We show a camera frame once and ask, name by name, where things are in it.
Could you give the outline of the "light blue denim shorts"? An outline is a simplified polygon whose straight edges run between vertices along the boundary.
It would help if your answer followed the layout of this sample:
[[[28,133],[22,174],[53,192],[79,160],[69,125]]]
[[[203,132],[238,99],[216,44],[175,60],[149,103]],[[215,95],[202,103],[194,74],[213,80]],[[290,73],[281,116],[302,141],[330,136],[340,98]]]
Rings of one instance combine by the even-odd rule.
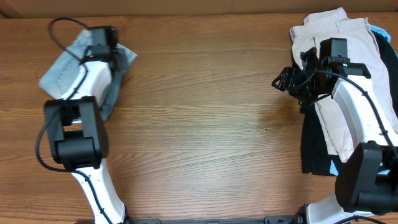
[[[123,77],[137,58],[127,47],[116,45],[117,70],[112,74],[110,64],[86,62],[88,75],[73,96],[95,96],[103,121],[107,121],[118,100]],[[62,53],[47,73],[40,79],[39,87],[55,99],[66,99],[83,78],[85,69],[69,53]]]

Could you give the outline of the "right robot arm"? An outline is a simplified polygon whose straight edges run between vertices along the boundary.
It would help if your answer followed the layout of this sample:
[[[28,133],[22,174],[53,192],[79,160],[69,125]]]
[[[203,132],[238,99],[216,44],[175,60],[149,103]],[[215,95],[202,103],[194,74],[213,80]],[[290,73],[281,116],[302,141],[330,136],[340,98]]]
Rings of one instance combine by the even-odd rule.
[[[397,134],[374,95],[365,64],[348,57],[348,41],[329,38],[300,54],[303,68],[285,67],[272,82],[302,106],[331,96],[340,107],[355,147],[338,174],[335,192],[303,205],[295,215],[265,217],[265,223],[351,223],[397,212]]]

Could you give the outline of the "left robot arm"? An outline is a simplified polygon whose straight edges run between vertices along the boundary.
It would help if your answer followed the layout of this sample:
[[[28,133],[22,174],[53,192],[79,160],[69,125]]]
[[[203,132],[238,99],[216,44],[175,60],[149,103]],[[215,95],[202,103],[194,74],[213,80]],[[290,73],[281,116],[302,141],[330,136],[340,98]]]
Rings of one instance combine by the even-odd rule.
[[[95,223],[126,223],[127,210],[111,180],[105,122],[118,100],[121,81],[136,54],[118,43],[112,26],[90,27],[61,54],[39,86],[52,99],[44,105],[40,131],[49,139],[59,172],[80,184]]]

